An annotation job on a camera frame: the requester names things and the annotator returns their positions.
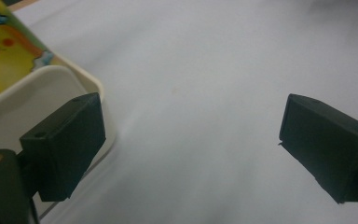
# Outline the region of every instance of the white table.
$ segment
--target white table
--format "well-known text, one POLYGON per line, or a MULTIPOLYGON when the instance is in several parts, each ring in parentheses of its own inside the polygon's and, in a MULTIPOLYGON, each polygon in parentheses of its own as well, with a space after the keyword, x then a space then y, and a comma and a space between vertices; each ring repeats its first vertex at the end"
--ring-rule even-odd
POLYGON ((287 95, 358 119, 358 1, 40 0, 16 12, 101 80, 112 151, 42 223, 358 223, 284 148, 287 95))

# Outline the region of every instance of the black rectangular object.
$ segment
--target black rectangular object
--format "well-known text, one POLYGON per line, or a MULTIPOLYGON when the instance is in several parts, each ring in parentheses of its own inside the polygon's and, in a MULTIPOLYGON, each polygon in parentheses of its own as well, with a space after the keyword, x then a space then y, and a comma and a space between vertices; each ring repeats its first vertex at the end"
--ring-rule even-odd
POLYGON ((37 168, 42 201, 69 198, 104 140, 98 93, 76 97, 23 135, 21 159, 37 168))
POLYGON ((290 94, 280 139, 337 203, 358 202, 358 120, 290 94))

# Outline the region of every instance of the yellow cartoon character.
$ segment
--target yellow cartoon character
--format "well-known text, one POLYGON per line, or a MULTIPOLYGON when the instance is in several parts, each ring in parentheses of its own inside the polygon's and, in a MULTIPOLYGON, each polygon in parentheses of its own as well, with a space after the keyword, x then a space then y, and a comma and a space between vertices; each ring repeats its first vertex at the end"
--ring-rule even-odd
POLYGON ((37 47, 18 29, 7 25, 7 19, 0 14, 0 92, 55 60, 51 52, 37 47))

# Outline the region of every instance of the white plastic container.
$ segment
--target white plastic container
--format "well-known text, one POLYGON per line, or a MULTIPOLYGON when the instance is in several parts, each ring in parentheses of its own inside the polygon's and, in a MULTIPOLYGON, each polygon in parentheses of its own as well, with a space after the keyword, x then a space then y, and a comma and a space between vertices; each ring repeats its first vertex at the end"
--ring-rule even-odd
MULTIPOLYGON (((20 137, 38 122, 70 99, 98 92, 103 107, 106 141, 92 161, 90 170, 113 145, 116 130, 106 107, 100 81, 75 64, 63 60, 67 67, 42 67, 0 93, 0 148, 19 153, 22 151, 20 137)), ((39 216, 45 215, 53 205, 42 203, 38 194, 34 196, 34 203, 39 216)))

